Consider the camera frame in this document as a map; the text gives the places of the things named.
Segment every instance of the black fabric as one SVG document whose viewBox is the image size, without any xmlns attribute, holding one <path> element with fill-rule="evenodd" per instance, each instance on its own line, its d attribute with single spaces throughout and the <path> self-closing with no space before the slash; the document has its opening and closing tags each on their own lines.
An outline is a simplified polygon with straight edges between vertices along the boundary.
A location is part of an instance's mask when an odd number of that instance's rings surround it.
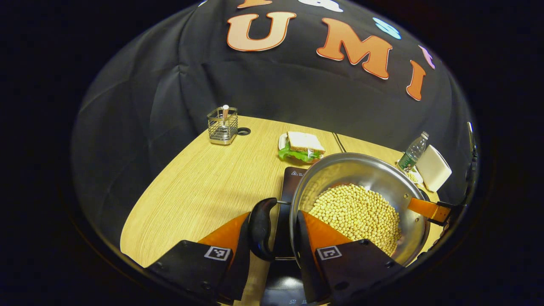
<svg viewBox="0 0 544 306">
<path fill-rule="evenodd" d="M 343 13 L 298 1 L 246 9 L 237 9 L 239 1 L 208 1 L 172 15 L 124 47 L 90 86 L 73 132 L 75 185 L 94 226 L 119 245 L 122 226 L 145 188 L 205 131 L 206 114 L 226 103 L 240 115 L 333 131 L 399 151 L 427 131 L 453 171 L 439 196 L 458 203 L 470 161 L 465 122 L 473 119 L 455 78 L 429 50 L 433 70 L 418 47 L 422 43 L 401 26 L 337 2 Z M 269 33 L 266 14 L 273 11 L 297 14 L 278 47 L 241 52 L 227 45 L 229 18 L 257 13 L 249 36 L 260 39 Z M 351 65 L 347 57 L 338 62 L 317 55 L 327 37 L 324 17 L 351 25 L 361 40 L 376 35 L 388 41 L 389 79 L 364 71 L 366 59 Z M 394 26 L 402 39 L 381 31 L 372 17 Z M 410 60 L 426 72 L 421 101 L 406 93 Z"/>
</svg>

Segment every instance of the lettuce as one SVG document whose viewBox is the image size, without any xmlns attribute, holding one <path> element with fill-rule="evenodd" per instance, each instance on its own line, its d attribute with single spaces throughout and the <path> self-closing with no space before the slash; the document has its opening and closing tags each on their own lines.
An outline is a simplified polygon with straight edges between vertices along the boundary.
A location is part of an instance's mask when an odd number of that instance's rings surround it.
<svg viewBox="0 0 544 306">
<path fill-rule="evenodd" d="M 289 144 L 289 140 L 286 141 L 285 148 L 281 149 L 278 152 L 278 156 L 280 157 L 281 160 L 284 160 L 286 156 L 293 156 L 293 157 L 295 157 L 295 158 L 297 158 L 299 160 L 302 160 L 305 163 L 311 162 L 314 159 L 320 157 L 318 152 L 313 152 L 308 157 L 307 152 L 292 151 L 291 150 L 291 145 Z"/>
</svg>

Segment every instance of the black cable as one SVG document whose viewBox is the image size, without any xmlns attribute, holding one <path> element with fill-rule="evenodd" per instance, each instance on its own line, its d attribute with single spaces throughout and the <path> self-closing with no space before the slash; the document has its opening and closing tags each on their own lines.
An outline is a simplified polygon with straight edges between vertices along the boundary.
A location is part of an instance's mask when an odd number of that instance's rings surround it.
<svg viewBox="0 0 544 306">
<path fill-rule="evenodd" d="M 340 141 L 340 138 L 338 137 L 338 134 L 332 132 L 332 135 L 335 137 L 336 142 L 338 143 L 338 146 L 340 146 L 340 150 L 342 151 L 342 153 L 346 153 L 346 150 L 345 150 L 345 148 L 344 148 L 344 145 L 342 145 L 342 142 Z"/>
</svg>

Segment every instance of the orange letter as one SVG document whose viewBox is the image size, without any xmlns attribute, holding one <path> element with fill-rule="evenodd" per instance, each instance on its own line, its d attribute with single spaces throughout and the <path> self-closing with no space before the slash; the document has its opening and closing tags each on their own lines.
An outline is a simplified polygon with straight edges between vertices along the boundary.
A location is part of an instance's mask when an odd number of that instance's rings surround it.
<svg viewBox="0 0 544 306">
<path fill-rule="evenodd" d="M 426 73 L 415 61 L 410 60 L 410 64 L 412 64 L 412 82 L 406 86 L 406 92 L 410 97 L 416 99 L 416 101 L 421 101 L 421 86 L 423 85 L 423 77 Z"/>
<path fill-rule="evenodd" d="M 277 47 L 285 38 L 289 19 L 295 18 L 295 13 L 275 11 L 268 13 L 267 17 L 272 18 L 270 33 L 263 39 L 251 39 L 248 36 L 251 21 L 257 19 L 257 14 L 240 15 L 230 18 L 227 22 L 231 24 L 227 34 L 227 44 L 239 51 L 263 51 Z"/>
<path fill-rule="evenodd" d="M 389 78 L 387 58 L 389 50 L 393 49 L 389 42 L 373 35 L 361 41 L 348 24 L 330 18 L 323 18 L 323 22 L 329 25 L 329 33 L 325 46 L 318 48 L 317 54 L 334 60 L 342 60 L 344 55 L 340 52 L 340 47 L 343 44 L 352 65 L 356 65 L 368 54 L 368 60 L 363 63 L 363 69 L 379 78 Z"/>
<path fill-rule="evenodd" d="M 265 5 L 270 4 L 272 1 L 268 0 L 245 0 L 244 3 L 240 4 L 238 6 L 239 9 L 248 8 L 248 7 L 254 7 L 256 5 Z"/>
</svg>

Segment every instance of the bread slice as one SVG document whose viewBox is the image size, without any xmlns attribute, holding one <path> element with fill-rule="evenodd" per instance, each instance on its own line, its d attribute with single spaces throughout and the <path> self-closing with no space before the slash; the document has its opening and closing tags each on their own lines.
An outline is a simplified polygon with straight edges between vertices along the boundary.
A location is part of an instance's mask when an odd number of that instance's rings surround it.
<svg viewBox="0 0 544 306">
<path fill-rule="evenodd" d="M 287 131 L 287 138 L 293 151 L 307 152 L 311 149 L 319 154 L 325 154 L 325 148 L 314 134 Z"/>
</svg>

